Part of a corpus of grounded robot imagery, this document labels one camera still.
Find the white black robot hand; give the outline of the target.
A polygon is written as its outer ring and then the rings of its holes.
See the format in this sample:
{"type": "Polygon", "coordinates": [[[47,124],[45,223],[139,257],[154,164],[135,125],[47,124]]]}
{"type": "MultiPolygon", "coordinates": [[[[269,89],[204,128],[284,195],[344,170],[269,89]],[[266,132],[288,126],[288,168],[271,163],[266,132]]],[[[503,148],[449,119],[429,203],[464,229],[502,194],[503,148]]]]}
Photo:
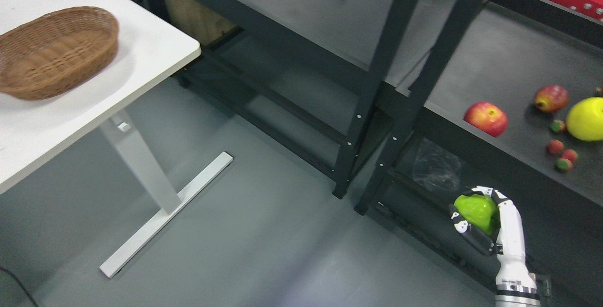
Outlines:
{"type": "Polygon", "coordinates": [[[497,256],[500,270],[495,282],[501,289],[536,293],[536,280],[526,267],[522,219],[514,202],[497,189],[485,186],[473,187],[462,196],[471,197],[473,194],[493,201],[496,207],[495,218],[499,221],[498,228],[489,236],[469,220],[469,213],[462,213],[451,204],[449,212],[455,230],[483,255],[497,256]]]}

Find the white robot forearm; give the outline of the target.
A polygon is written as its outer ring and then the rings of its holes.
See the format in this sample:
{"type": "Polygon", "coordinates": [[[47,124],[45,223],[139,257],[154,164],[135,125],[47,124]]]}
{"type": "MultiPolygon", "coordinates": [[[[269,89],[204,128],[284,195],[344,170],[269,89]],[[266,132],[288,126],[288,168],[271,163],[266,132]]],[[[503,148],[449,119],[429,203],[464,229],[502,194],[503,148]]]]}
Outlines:
{"type": "Polygon", "coordinates": [[[529,273],[521,279],[496,279],[496,307],[540,307],[540,295],[535,276],[529,273]]]}

